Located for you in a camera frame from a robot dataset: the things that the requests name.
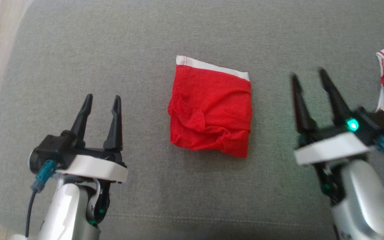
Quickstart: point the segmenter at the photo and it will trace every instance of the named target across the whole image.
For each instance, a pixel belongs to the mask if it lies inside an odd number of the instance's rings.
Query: black cable
[[[29,237],[29,225],[31,222],[32,204],[33,204],[33,200],[35,199],[35,195],[37,192],[38,192],[37,190],[32,191],[31,200],[29,201],[28,213],[26,215],[26,231],[25,231],[25,237],[26,238]]]

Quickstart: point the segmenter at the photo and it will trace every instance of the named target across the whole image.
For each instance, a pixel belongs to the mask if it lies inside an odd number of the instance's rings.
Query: gray fabric surface
[[[334,239],[328,199],[296,165],[289,74],[314,118],[329,124],[323,66],[351,107],[374,109],[384,47],[380,0],[35,0],[17,34],[0,93],[0,222],[19,233],[34,176],[29,153],[69,129],[94,94],[87,146],[106,138],[122,98],[128,182],[113,185],[101,239]],[[249,72],[249,157],[169,142],[175,56]],[[384,155],[371,162],[384,182]],[[55,182],[38,194],[37,232]]]

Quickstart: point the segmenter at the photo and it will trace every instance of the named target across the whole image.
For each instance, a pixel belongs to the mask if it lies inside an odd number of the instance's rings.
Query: robotic arm
[[[384,240],[384,188],[366,153],[376,145],[384,151],[384,112],[351,111],[324,69],[321,82],[329,96],[333,126],[317,127],[293,74],[299,165],[313,165],[321,191],[330,198],[334,228],[340,240]]]
[[[104,219],[109,205],[112,183],[127,180],[127,166],[122,161],[121,98],[115,97],[113,120],[102,149],[86,148],[84,133],[91,112],[92,94],[88,94],[70,131],[60,136],[47,135],[29,157],[30,170],[37,181],[32,185],[25,236],[27,239],[33,197],[47,179],[57,180],[57,188],[38,234],[39,240],[97,240],[98,224]],[[95,188],[83,185],[94,183]]]

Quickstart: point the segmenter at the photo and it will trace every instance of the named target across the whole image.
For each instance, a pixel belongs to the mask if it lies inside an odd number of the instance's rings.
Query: gray cushion
[[[310,111],[331,112],[323,66],[351,107],[374,109],[380,0],[35,0],[18,30],[0,93],[0,222],[23,232],[34,176],[29,153],[69,129],[94,94],[87,146],[101,147],[122,98],[128,182],[111,187],[101,239],[334,239],[329,201],[297,145],[289,74]],[[175,56],[249,72],[249,157],[193,152],[169,141]],[[384,155],[371,163],[384,182]],[[32,212],[36,233],[55,189]]]

